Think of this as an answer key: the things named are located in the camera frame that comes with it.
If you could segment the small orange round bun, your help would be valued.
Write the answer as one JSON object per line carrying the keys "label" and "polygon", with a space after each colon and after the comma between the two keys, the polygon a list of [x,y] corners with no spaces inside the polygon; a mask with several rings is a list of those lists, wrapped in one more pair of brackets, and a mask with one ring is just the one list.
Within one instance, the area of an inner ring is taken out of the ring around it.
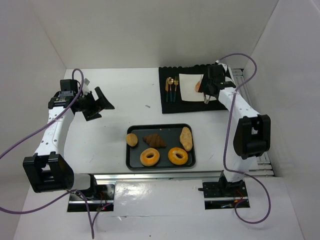
{"label": "small orange round bun", "polygon": [[202,83],[202,81],[200,80],[200,81],[198,81],[198,82],[196,83],[196,85],[195,85],[195,91],[196,91],[197,93],[200,93],[200,92],[201,92],[201,91],[200,91],[201,83]]}

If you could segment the metal tongs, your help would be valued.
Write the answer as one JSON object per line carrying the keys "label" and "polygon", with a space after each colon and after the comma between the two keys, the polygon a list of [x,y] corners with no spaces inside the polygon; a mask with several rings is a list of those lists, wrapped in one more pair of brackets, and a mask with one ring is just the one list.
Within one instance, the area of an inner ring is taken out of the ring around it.
{"label": "metal tongs", "polygon": [[202,77],[200,78],[200,81],[198,82],[197,91],[203,94],[205,104],[208,104],[211,99],[208,83],[209,83],[208,77],[205,74],[203,74]]}

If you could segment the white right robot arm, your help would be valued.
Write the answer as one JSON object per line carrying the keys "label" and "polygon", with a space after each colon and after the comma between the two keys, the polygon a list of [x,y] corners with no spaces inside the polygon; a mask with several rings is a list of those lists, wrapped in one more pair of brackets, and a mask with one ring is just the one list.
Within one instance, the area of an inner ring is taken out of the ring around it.
{"label": "white right robot arm", "polygon": [[[229,111],[223,167],[219,184],[224,190],[240,186],[252,158],[270,149],[271,119],[252,109],[238,94],[228,76],[228,67],[219,61],[202,66],[197,83],[204,104],[216,98]],[[195,131],[186,124],[136,125],[127,130],[126,165],[130,170],[173,169],[195,164]]]}

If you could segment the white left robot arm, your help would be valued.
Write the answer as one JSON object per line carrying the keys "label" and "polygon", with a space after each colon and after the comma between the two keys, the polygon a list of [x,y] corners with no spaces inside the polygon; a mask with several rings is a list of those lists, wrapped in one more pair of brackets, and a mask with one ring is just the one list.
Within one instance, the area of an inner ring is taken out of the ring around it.
{"label": "white left robot arm", "polygon": [[32,156],[27,156],[22,162],[23,169],[29,183],[36,193],[71,190],[75,183],[75,174],[71,166],[64,159],[65,143],[68,130],[76,112],[81,112],[86,121],[100,118],[99,106],[102,100],[95,100],[92,92],[76,99],[75,92],[60,91],[49,101],[49,118],[51,124],[44,130],[41,143]]}

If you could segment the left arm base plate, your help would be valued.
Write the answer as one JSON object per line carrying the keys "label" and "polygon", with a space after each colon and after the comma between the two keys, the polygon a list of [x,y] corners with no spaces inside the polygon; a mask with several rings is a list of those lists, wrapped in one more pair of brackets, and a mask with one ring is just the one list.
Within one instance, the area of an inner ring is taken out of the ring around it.
{"label": "left arm base plate", "polygon": [[[81,190],[87,199],[90,212],[113,212],[115,183],[96,184],[93,188]],[[78,192],[69,195],[67,212],[80,213],[86,212],[85,199]]]}

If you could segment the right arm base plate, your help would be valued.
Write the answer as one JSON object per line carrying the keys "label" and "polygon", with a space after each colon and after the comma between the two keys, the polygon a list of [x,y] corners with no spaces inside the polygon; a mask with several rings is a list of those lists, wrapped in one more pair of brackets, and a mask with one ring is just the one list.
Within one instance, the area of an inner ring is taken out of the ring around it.
{"label": "right arm base plate", "polygon": [[202,183],[198,191],[203,193],[206,210],[249,208],[250,202],[246,184],[243,181],[232,183],[231,186],[222,181],[207,181]]}

